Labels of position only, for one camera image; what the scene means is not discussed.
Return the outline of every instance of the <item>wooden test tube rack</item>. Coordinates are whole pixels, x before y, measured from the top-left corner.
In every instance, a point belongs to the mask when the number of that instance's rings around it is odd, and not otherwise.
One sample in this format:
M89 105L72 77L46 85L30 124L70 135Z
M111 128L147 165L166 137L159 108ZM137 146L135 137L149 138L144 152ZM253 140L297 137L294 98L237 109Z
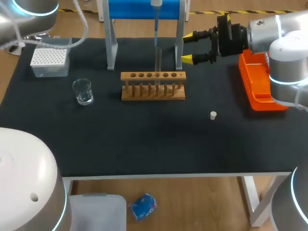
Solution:
M151 84L153 81L172 81L172 84ZM186 80L184 71L176 72L121 72L122 100L184 100L185 90L183 81Z

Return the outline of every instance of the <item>orange tray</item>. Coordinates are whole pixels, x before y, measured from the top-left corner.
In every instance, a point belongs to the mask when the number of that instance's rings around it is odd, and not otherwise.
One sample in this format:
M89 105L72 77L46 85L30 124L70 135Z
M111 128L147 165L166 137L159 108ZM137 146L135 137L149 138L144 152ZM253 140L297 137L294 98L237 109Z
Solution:
M288 108L275 103L270 95L269 67L264 54L245 50L240 55L239 68L250 105L255 111L283 111Z

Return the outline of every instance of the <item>blue led ring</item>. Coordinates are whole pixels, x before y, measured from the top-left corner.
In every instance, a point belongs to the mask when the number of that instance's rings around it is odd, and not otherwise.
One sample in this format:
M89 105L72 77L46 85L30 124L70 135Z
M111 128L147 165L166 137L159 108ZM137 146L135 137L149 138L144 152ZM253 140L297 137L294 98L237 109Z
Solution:
M29 12L29 11L26 11L25 9L23 9L22 7L20 7L15 0L12 0L13 1L13 4L16 6L17 9L19 9L21 12L23 13L26 13L26 14L29 14L29 15L32 15L32 16L47 16L47 15L50 15L50 14L53 14L55 13L58 8L59 8L59 4L56 6L56 8L48 13L33 13L33 12Z

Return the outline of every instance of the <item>yellow black caution tape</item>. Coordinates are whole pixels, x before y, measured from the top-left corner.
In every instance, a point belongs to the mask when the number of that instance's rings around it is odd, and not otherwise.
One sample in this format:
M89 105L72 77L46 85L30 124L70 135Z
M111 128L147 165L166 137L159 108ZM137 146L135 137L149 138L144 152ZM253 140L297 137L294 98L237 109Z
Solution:
M77 12L77 10L71 10L71 9L58 9L58 12ZM97 11L87 11L87 10L82 10L83 13L94 13L97 14Z
M59 12L77 12L77 10L71 10L71 9L58 9ZM97 11L87 11L82 10L83 13L93 13L97 14ZM292 13L292 12L298 12L298 11L193 11L189 12L189 14L230 14L230 13Z
M230 13L292 13L298 11L193 11L189 12L189 14L230 14Z

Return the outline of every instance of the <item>black table mat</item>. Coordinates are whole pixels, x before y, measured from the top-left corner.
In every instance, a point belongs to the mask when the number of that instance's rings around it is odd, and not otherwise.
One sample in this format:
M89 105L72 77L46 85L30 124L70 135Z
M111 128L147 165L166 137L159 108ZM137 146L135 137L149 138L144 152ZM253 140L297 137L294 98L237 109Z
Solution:
M35 78L34 47L27 46L1 104L0 126L42 139L63 177L282 172L304 160L308 114L254 112L238 56L183 65L185 101L121 101L120 72L153 71L153 43L118 39L115 71L107 71L104 39L88 39L71 50L69 76L62 78ZM174 39L161 38L159 46L162 71L174 70ZM209 48L208 41L185 44L184 54ZM80 77L92 81L88 106L79 106L71 89Z

